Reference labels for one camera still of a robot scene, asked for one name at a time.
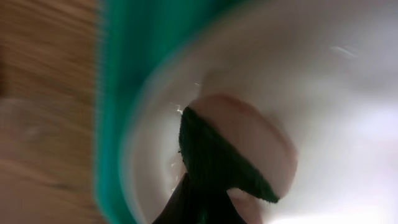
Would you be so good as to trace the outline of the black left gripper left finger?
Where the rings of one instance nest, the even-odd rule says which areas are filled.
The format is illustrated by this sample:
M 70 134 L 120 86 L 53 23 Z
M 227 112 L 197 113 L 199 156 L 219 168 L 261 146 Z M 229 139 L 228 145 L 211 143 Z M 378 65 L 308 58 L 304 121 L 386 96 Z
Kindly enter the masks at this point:
M 198 223 L 198 192 L 188 174 L 184 174 L 172 196 L 153 224 Z

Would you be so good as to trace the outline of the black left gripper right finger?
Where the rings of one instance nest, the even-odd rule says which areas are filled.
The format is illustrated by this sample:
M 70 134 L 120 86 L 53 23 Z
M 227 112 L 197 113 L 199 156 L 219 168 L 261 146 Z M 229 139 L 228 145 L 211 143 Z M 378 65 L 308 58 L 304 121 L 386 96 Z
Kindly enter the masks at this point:
M 226 192 L 218 194 L 214 202 L 214 223 L 246 224 Z

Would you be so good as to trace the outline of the white plate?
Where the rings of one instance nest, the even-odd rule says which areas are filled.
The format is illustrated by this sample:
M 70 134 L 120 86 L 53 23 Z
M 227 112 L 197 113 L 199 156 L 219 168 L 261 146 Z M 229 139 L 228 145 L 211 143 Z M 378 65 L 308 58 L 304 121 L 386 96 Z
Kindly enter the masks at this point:
M 129 211 L 155 220 L 183 171 L 184 107 L 224 93 L 292 140 L 298 170 L 264 223 L 397 222 L 397 1 L 258 1 L 169 56 L 144 85 L 124 135 Z

